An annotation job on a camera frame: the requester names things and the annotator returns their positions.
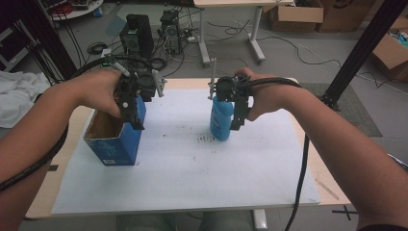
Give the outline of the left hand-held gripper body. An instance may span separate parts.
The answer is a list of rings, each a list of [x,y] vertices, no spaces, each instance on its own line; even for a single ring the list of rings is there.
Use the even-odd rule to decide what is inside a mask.
[[[114,57],[109,58],[109,65],[121,72],[119,81],[115,87],[115,95],[118,97],[117,105],[121,117],[125,121],[125,109],[140,96],[145,101],[150,101],[155,94],[164,96],[166,79],[158,70],[137,72],[128,70]]]

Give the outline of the blue plastic bottle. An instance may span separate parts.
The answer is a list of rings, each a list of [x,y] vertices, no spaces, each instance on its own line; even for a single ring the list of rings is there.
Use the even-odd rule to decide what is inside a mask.
[[[216,96],[213,98],[210,130],[219,141],[229,139],[233,113],[234,106],[231,102],[219,101]]]

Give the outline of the blue cardboard box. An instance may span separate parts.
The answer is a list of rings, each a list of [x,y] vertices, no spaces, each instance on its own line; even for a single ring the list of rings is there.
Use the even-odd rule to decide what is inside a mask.
[[[94,111],[84,141],[104,166],[133,166],[142,130],[130,122],[101,111]]]

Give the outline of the person's left hand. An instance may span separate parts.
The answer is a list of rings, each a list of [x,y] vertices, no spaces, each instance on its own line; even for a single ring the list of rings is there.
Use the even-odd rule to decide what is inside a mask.
[[[79,88],[78,103],[120,117],[120,109],[114,97],[120,75],[117,70],[100,69],[75,78]]]

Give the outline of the black computer tower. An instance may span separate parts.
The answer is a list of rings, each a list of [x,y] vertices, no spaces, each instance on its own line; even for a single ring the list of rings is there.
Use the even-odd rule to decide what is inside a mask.
[[[147,60],[152,57],[154,41],[146,14],[127,14],[125,26],[119,36],[126,54],[137,55]]]

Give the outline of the white-legged desk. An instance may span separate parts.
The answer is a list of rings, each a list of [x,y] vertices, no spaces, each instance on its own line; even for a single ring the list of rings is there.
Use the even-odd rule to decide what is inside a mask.
[[[255,61],[259,64],[263,62],[266,57],[257,41],[257,35],[260,25],[261,16],[264,6],[281,6],[289,5],[293,0],[193,0],[194,5],[199,9],[199,36],[198,47],[200,50],[201,60],[204,65],[211,62],[207,45],[204,39],[205,29],[205,9],[211,7],[236,7],[236,6],[254,6],[254,25],[252,31],[247,35],[249,45],[252,47],[255,53]]]

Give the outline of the grey open computer tower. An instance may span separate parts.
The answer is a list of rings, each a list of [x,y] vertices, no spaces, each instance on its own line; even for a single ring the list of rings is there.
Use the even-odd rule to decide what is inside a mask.
[[[165,51],[170,55],[180,54],[179,12],[177,10],[164,10],[160,21],[162,23],[161,32],[165,40]]]

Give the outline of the white paper sheet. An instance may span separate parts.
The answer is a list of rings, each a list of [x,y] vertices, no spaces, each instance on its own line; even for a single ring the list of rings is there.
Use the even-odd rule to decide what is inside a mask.
[[[247,122],[227,141],[210,131],[207,90],[166,90],[146,106],[136,162],[105,167],[79,141],[52,212],[79,215],[286,207],[320,202],[299,175],[302,147],[284,110]]]

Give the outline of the small brown cardboard box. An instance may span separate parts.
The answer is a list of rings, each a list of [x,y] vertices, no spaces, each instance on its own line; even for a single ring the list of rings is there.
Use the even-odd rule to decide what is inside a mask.
[[[319,0],[294,0],[269,11],[269,26],[274,32],[310,33],[322,22],[323,5]]]

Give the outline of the white table leg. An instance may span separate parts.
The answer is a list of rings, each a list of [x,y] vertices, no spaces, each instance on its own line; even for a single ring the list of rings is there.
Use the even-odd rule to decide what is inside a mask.
[[[264,209],[256,209],[252,211],[254,228],[256,231],[268,231],[268,223],[266,212]]]

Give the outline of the grey floor mat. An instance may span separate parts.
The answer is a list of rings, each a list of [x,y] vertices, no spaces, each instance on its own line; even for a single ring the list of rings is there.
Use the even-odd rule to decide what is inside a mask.
[[[333,110],[369,137],[382,137],[382,133],[370,117],[369,112],[352,86],[348,86]]]

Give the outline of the white cloth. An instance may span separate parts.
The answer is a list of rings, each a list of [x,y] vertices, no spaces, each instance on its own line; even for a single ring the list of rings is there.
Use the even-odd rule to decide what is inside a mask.
[[[0,127],[13,128],[49,87],[43,73],[0,71]]]

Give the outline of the large brown cardboard box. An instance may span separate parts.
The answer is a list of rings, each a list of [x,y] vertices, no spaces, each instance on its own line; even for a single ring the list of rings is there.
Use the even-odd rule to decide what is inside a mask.
[[[319,0],[323,6],[323,21],[316,30],[322,33],[356,31],[376,0]]]

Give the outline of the black metal stand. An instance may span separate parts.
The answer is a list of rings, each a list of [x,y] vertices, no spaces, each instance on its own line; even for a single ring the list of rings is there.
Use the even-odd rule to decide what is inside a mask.
[[[364,33],[351,50],[336,77],[320,100],[332,109],[342,96],[346,87],[360,70],[370,53],[386,35],[396,19],[408,6],[408,0],[385,0]]]

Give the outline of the open cardboard box with contents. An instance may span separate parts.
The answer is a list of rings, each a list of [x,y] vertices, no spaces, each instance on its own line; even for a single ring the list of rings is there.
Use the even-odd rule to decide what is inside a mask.
[[[408,83],[408,15],[397,18],[372,54],[388,79]]]

